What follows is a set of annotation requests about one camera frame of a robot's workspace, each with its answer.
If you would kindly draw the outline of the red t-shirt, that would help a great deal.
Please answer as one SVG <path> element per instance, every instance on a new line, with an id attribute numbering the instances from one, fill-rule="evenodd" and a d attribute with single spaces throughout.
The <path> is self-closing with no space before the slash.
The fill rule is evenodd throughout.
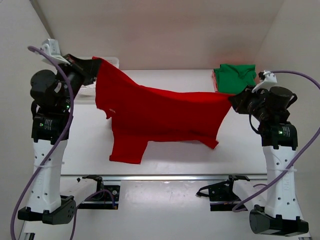
<path id="1" fill-rule="evenodd" d="M 149 142 L 198 141 L 214 149 L 231 108 L 228 98 L 219 92 L 174 92 L 139 85 L 102 60 L 95 104 L 111 121 L 109 160 L 140 164 Z"/>

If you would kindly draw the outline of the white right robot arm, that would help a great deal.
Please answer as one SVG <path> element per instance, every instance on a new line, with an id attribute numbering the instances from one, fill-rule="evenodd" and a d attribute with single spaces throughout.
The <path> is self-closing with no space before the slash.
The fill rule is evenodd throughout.
<path id="1" fill-rule="evenodd" d="M 295 193 L 295 168 L 290 162 L 297 156 L 298 133 L 288 121 L 290 107 L 298 97 L 289 89 L 247 86 L 229 101 L 238 114 L 256 118 L 266 161 L 266 198 L 245 180 L 235 180 L 232 191 L 249 211 L 249 225 L 255 234 L 292 237 L 308 233 Z"/>

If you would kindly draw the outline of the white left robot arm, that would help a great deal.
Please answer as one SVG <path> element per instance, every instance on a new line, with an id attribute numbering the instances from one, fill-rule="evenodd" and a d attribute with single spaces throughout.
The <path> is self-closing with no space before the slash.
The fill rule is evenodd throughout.
<path id="1" fill-rule="evenodd" d="M 74 196 L 60 193 L 63 156 L 73 119 L 73 101 L 80 88 L 96 81 L 102 59 L 64 57 L 61 70 L 36 72 L 30 95 L 34 150 L 33 175 L 27 183 L 28 202 L 17 212 L 19 220 L 49 225 L 68 224 L 75 215 Z"/>

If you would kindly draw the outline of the green folded t-shirt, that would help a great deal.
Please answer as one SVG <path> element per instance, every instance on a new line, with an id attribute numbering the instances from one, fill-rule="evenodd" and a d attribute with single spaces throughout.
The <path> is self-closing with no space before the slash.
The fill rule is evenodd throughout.
<path id="1" fill-rule="evenodd" d="M 255 64 L 220 64 L 213 70 L 213 79 L 219 93 L 239 94 L 247 86 L 255 86 Z"/>

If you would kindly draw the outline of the white plastic basket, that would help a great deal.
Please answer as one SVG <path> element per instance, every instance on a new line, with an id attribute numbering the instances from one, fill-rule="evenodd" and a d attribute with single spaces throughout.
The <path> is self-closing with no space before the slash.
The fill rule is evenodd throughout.
<path id="1" fill-rule="evenodd" d="M 120 61 L 117 57 L 111 57 L 111 56 L 101 56 L 102 59 L 106 60 L 110 64 L 112 64 L 117 69 L 120 67 Z M 76 104 L 95 104 L 95 98 L 96 98 L 96 82 L 90 85 L 83 85 L 76 97 L 75 97 L 75 103 Z"/>

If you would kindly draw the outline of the pink folded t-shirt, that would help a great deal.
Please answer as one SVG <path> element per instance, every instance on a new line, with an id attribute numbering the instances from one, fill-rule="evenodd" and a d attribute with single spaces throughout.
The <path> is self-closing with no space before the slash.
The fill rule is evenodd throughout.
<path id="1" fill-rule="evenodd" d="M 212 71 L 211 78 L 213 82 L 214 91 L 218 92 L 218 83 L 217 83 L 216 73 L 214 70 Z"/>

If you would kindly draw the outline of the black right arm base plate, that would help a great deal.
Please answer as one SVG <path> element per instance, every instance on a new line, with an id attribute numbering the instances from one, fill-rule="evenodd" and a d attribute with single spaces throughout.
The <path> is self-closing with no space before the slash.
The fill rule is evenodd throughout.
<path id="1" fill-rule="evenodd" d="M 209 198 L 211 212 L 230 212 L 241 201 L 233 192 L 238 181 L 250 182 L 250 179 L 244 175 L 229 175 L 227 180 L 201 187 L 195 195 Z"/>

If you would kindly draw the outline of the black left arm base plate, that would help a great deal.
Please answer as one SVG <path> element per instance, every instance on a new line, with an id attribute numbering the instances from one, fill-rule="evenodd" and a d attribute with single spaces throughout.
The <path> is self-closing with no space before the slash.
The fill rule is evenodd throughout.
<path id="1" fill-rule="evenodd" d="M 119 181 L 103 180 L 102 176 L 92 174 L 77 178 L 79 183 L 84 183 L 87 180 L 94 182 L 94 191 L 90 191 L 89 196 L 77 204 L 78 209 L 117 210 L 119 208 L 121 190 Z"/>

